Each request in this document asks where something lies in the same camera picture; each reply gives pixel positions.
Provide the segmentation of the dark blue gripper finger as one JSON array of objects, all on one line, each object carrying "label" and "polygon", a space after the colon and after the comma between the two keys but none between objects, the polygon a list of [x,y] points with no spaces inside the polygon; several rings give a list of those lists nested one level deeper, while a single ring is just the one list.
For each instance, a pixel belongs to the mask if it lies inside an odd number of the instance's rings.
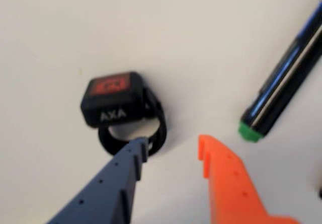
[{"label": "dark blue gripper finger", "polygon": [[148,140],[126,144],[49,223],[130,223]]}]

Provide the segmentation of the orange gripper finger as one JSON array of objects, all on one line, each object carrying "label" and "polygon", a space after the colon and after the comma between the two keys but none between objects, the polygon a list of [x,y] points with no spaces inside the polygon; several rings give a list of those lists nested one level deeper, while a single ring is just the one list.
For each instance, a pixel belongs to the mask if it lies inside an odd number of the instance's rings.
[{"label": "orange gripper finger", "polygon": [[198,159],[208,180],[211,223],[298,223],[266,211],[241,158],[216,138],[198,137]]}]

